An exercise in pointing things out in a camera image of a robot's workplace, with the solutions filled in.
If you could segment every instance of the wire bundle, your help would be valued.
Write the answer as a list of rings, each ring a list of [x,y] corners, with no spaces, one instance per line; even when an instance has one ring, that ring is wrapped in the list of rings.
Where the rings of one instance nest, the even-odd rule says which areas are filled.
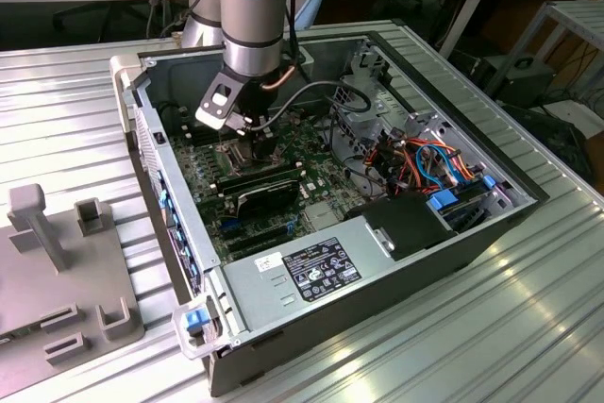
[[[398,172],[398,179],[395,182],[395,194],[401,189],[418,190],[422,193],[431,193],[433,191],[445,188],[444,183],[431,173],[431,163],[440,158],[448,173],[456,180],[453,183],[465,183],[474,179],[474,174],[467,168],[460,155],[459,150],[441,142],[429,142],[419,138],[406,140],[400,147],[388,149],[395,156],[402,158],[403,163]],[[378,149],[367,153],[368,158],[365,165],[373,166],[378,156]],[[407,183],[404,183],[405,175],[408,176]]]

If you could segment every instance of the warning label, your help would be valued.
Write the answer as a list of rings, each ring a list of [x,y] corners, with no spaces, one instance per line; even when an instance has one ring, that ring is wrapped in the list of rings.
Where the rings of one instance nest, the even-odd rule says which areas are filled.
[[[308,302],[333,293],[361,278],[337,238],[283,257],[283,264],[290,272],[302,298]]]

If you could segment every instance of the aluminum table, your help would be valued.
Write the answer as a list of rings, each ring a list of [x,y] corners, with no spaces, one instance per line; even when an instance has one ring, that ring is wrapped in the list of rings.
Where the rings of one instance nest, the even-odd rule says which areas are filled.
[[[603,401],[604,199],[406,27],[321,29],[379,32],[551,199],[467,268],[215,401]],[[176,298],[109,77],[112,55],[174,46],[0,54],[0,222],[6,188],[26,181],[42,184],[51,212],[91,196],[110,202],[146,328],[137,343],[7,402],[213,401],[169,323]],[[410,104],[427,106],[393,76]]]

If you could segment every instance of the blue latch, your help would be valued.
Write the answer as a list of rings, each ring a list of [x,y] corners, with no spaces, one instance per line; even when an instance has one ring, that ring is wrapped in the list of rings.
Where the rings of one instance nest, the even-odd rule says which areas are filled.
[[[482,181],[484,181],[484,184],[486,185],[487,188],[492,189],[495,187],[496,181],[492,176],[489,175],[485,175],[484,178],[482,179]]]
[[[166,200],[168,199],[168,192],[164,189],[163,191],[161,191],[161,194],[159,195],[159,207],[164,209],[166,208]]]
[[[208,309],[201,308],[185,313],[186,329],[191,335],[198,334],[202,327],[211,321]]]
[[[458,198],[449,190],[438,191],[430,196],[430,204],[436,210],[442,210],[458,201]]]

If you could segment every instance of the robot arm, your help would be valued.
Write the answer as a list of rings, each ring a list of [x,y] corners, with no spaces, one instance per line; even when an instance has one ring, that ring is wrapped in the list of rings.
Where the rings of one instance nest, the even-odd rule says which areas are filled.
[[[200,100],[195,118],[214,129],[228,126],[260,138],[260,125],[277,99],[283,73],[295,61],[282,55],[287,0],[190,0],[183,47],[224,43],[223,69]]]

